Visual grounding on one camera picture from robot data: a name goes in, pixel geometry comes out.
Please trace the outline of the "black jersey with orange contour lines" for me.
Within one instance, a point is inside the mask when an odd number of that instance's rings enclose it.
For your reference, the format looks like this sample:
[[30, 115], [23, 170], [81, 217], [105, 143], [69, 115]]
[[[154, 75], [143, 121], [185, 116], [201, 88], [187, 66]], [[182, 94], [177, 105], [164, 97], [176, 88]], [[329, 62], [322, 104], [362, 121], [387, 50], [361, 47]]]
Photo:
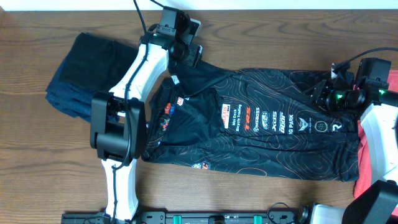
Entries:
[[358, 179], [351, 111], [313, 106], [327, 71], [174, 64], [150, 101], [143, 161], [299, 180]]

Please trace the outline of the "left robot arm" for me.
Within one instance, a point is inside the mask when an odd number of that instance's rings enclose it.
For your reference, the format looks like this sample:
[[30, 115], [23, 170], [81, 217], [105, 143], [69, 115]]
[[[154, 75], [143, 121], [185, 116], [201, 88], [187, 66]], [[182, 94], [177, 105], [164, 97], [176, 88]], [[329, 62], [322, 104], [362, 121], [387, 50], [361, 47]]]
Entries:
[[139, 201], [136, 165], [147, 138], [144, 104], [159, 76], [174, 60], [196, 65], [202, 46], [195, 35], [150, 32], [140, 39], [138, 53], [122, 79], [91, 102], [90, 144], [106, 173], [108, 204], [105, 223], [131, 223]]

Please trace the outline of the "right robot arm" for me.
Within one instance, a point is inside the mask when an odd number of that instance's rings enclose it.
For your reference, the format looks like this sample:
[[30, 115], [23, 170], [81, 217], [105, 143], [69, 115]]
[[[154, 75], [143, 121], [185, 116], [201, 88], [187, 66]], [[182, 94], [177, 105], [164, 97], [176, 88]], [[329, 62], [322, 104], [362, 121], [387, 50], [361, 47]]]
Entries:
[[321, 82], [311, 101], [329, 111], [353, 109], [368, 140], [371, 186], [346, 208], [317, 204], [310, 223], [387, 223], [397, 208], [397, 93], [388, 83], [364, 82], [339, 90]]

